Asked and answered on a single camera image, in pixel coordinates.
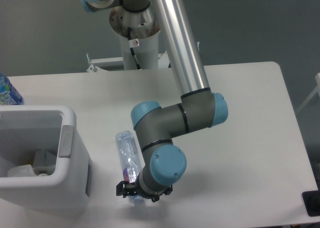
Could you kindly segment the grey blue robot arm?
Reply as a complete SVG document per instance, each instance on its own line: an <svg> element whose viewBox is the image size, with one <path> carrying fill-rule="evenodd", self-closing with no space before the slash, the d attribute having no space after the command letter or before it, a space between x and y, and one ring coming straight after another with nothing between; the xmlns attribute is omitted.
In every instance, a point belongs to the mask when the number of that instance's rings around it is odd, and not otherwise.
<svg viewBox="0 0 320 228"><path fill-rule="evenodd" d="M164 36L180 103L161 107L157 101L137 104L131 111L144 167L134 182L121 181L116 195L142 196L157 202L169 195L184 174L187 159L173 138L224 123L228 106L211 91L183 0L80 0L88 12L122 7L130 14L152 9Z"/></svg>

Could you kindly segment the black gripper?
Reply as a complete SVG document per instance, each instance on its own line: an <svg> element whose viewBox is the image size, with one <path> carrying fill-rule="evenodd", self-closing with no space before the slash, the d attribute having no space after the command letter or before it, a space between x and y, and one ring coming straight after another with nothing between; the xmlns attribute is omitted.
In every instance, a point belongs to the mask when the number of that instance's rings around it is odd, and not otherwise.
<svg viewBox="0 0 320 228"><path fill-rule="evenodd" d="M173 192L173 185L170 185L164 191L146 191L142 186L136 182L129 183L128 181L121 181L116 185L116 196L121 196L123 198L133 197L139 195L145 199L151 200L153 203L160 200L160 196L168 196Z"/></svg>

